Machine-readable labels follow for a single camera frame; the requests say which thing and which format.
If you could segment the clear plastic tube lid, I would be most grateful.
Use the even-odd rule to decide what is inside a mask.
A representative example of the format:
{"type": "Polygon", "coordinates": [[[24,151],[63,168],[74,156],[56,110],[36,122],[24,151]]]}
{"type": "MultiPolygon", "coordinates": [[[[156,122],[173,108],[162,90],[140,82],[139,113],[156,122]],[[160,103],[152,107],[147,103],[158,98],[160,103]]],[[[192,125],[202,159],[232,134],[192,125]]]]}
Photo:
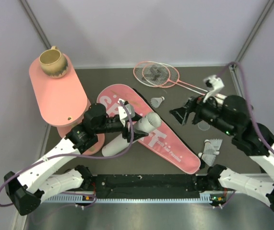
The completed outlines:
{"type": "Polygon", "coordinates": [[[209,128],[210,128],[210,125],[209,125],[208,123],[204,122],[204,121],[199,122],[199,123],[197,124],[197,126],[198,126],[198,128],[199,128],[201,131],[207,131],[207,130],[209,130],[209,128]]]}

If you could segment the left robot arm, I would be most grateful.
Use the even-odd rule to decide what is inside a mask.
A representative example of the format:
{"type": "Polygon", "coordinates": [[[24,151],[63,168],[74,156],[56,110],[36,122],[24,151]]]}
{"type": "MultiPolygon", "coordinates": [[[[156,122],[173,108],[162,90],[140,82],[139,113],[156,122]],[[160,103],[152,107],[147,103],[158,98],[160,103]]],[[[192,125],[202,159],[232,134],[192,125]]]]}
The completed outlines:
{"type": "Polygon", "coordinates": [[[85,157],[85,152],[98,142],[98,135],[121,132],[121,137],[131,146],[148,132],[137,128],[146,116],[137,114],[131,104],[121,101],[119,113],[109,116],[101,103],[93,104],[84,113],[80,124],[47,154],[29,168],[4,176],[5,191],[22,216],[28,215],[48,198],[72,189],[87,190],[92,185],[92,174],[85,166],[78,165],[65,174],[55,176],[64,164],[74,158],[85,157]]]}

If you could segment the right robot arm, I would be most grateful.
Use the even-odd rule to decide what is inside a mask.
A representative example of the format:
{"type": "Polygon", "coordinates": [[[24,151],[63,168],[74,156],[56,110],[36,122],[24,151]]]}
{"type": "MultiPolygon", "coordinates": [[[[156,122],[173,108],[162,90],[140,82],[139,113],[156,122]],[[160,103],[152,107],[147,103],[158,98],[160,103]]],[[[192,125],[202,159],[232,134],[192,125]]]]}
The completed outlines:
{"type": "Polygon", "coordinates": [[[244,98],[231,95],[218,104],[214,97],[191,97],[184,106],[170,110],[181,124],[187,123],[194,113],[193,124],[201,121],[232,137],[231,143],[256,162],[272,179],[272,182],[256,180],[216,164],[207,171],[204,188],[231,189],[251,196],[274,212],[274,135],[264,125],[256,123],[251,106],[244,98]]]}

